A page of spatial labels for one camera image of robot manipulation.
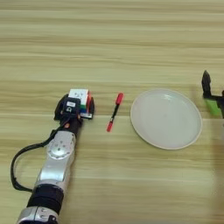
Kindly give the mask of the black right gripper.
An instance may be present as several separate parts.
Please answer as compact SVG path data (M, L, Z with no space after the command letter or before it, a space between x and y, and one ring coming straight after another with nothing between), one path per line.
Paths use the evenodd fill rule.
M203 96L210 113L214 116L222 116L224 118L224 91L221 96L212 95L210 87L211 79L207 70L202 76Z

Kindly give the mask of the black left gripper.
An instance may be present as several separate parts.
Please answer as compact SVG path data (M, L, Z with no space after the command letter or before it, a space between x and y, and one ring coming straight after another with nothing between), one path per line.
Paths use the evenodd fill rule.
M92 120L95 113L95 101L94 97L91 97L88 113L80 113L77 116L74 115L61 115L60 112L63 109L63 102L68 97L68 94L65 94L58 102L56 109L54 110L54 120L59 121L58 131L69 131L77 135L79 128L82 126L83 120L88 119Z

